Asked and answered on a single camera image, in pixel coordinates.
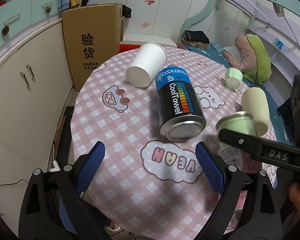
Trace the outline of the person's right hand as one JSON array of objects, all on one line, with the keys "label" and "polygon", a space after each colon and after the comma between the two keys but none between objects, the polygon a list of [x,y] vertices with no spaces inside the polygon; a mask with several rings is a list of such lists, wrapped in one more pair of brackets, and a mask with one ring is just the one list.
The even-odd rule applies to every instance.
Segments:
[{"label": "person's right hand", "polygon": [[300,185],[293,183],[289,188],[289,198],[296,208],[296,213],[293,217],[295,221],[300,218]]}]

